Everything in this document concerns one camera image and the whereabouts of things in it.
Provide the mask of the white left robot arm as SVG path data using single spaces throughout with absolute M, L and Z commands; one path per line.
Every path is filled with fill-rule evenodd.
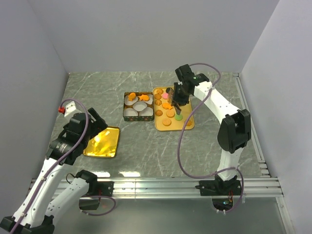
M 41 172 L 22 205 L 0 223 L 0 227 L 11 234 L 51 234 L 57 219 L 82 196 L 97 199 L 102 196 L 98 177 L 81 170 L 70 185 L 53 198 L 60 181 L 69 173 L 89 140 L 108 127 L 94 108 L 81 113 L 73 106 L 60 107 L 59 112 L 64 114 L 68 123 L 51 142 Z

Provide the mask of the metal tongs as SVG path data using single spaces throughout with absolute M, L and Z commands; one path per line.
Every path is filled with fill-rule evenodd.
M 181 114 L 181 107 L 178 104 L 175 105 L 175 111 L 178 115 Z

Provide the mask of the orange fish cookie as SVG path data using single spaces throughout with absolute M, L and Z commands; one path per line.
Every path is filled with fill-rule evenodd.
M 132 92 L 128 95 L 128 101 L 135 101 L 137 100 L 136 93 Z
M 140 101 L 149 101 L 150 97 L 148 95 L 140 95 L 138 96 Z

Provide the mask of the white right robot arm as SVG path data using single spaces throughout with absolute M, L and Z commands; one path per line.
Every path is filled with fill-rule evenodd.
M 173 88 L 168 88 L 169 103 L 178 114 L 181 108 L 189 103 L 189 97 L 194 96 L 200 103 L 194 109 L 205 105 L 220 123 L 217 142 L 221 147 L 220 164 L 212 181 L 201 182 L 197 188 L 206 195 L 238 195 L 243 191 L 243 181 L 238 181 L 241 175 L 238 163 L 243 149 L 252 137 L 251 115 L 247 109 L 239 109 L 231 104 L 215 88 L 203 73 L 195 74 L 190 65 L 185 64 L 175 70 L 178 82 Z

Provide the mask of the green cookie tin box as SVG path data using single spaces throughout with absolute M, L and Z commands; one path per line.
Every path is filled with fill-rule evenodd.
M 123 119 L 128 122 L 132 121 L 152 121 L 155 119 L 154 114 L 154 95 L 152 92 L 134 92 L 137 100 L 128 101 L 128 95 L 132 92 L 125 92 L 123 98 Z M 138 96 L 148 95 L 149 101 L 140 101 Z

